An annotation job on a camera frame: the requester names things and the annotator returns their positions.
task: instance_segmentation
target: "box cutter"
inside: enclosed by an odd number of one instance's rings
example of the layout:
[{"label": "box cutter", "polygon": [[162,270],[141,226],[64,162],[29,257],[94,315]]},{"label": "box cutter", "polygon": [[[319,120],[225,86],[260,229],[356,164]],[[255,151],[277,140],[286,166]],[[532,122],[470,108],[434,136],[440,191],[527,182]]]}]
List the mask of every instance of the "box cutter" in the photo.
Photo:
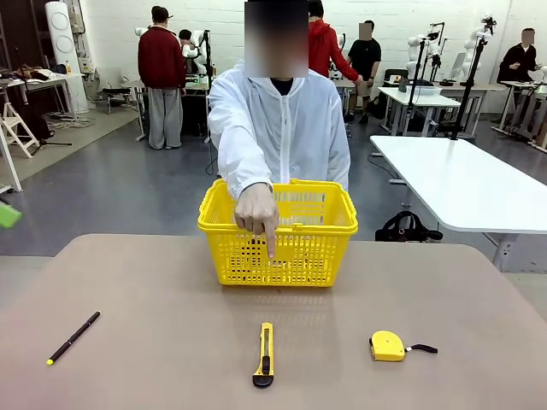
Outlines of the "box cutter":
[{"label": "box cutter", "polygon": [[409,348],[403,346],[399,336],[391,331],[377,331],[368,339],[373,359],[376,361],[402,361],[407,352],[422,350],[427,353],[437,354],[438,350],[425,344],[415,344]]},{"label": "box cutter", "polygon": [[274,382],[274,325],[262,323],[260,341],[260,364],[253,374],[253,384],[266,389]]}]

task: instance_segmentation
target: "white wall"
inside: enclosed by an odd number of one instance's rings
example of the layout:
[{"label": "white wall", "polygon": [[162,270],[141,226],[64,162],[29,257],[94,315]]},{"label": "white wall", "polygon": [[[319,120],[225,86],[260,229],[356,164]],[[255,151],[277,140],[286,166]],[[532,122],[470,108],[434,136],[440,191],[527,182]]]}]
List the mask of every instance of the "white wall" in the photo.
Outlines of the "white wall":
[{"label": "white wall", "polygon": [[[232,67],[244,55],[244,0],[81,0],[88,27],[92,57],[96,67],[122,67],[137,78],[137,26],[150,24],[150,9],[156,4],[174,15],[170,28],[210,29],[213,62],[219,72]],[[446,45],[441,73],[448,73],[463,52],[469,33],[480,26],[484,12],[497,20],[497,34],[486,46],[477,81],[495,79],[497,67],[510,45],[519,40],[521,29],[535,26],[539,61],[547,64],[547,30],[540,20],[547,11],[543,0],[324,0],[325,21],[338,33],[345,32],[345,51],[356,39],[358,24],[367,19],[376,23],[374,36],[383,49],[380,74],[386,68],[403,68],[408,61],[408,37],[427,32],[432,22],[446,22]],[[495,96],[487,106],[503,104]]]}]

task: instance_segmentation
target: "red jacket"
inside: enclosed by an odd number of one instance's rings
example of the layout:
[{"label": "red jacket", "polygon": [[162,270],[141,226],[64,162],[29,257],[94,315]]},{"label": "red jacket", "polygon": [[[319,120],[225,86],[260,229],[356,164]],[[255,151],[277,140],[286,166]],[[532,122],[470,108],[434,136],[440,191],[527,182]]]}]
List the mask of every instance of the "red jacket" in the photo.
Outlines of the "red jacket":
[{"label": "red jacket", "polygon": [[323,20],[309,23],[309,68],[328,77],[328,68],[332,61],[345,78],[355,81],[359,74],[345,60],[338,47],[336,32]]},{"label": "red jacket", "polygon": [[184,88],[185,59],[179,40],[168,29],[153,26],[138,42],[138,73],[150,88]]}]

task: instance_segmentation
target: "green object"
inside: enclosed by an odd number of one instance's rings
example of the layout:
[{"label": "green object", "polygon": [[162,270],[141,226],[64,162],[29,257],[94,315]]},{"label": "green object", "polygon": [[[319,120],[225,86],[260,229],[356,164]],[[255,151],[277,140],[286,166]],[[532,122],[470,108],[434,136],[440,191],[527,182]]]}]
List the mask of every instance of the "green object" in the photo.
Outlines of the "green object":
[{"label": "green object", "polygon": [[0,226],[11,228],[22,216],[17,209],[10,207],[5,202],[0,202]]}]

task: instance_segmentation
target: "white cylindrical appliance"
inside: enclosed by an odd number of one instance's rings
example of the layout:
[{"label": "white cylindrical appliance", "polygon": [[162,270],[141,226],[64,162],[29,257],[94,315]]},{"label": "white cylindrical appliance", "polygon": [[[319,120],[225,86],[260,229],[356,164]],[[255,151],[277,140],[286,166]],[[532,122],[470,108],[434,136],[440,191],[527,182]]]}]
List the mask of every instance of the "white cylindrical appliance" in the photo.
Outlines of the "white cylindrical appliance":
[{"label": "white cylindrical appliance", "polygon": [[[80,74],[67,5],[63,2],[46,3],[45,14],[50,27],[51,43],[53,44],[57,64],[66,64],[68,62],[72,68],[72,73]],[[74,110],[77,113],[89,111],[83,79],[80,76],[73,77],[67,79],[67,82]]]}]

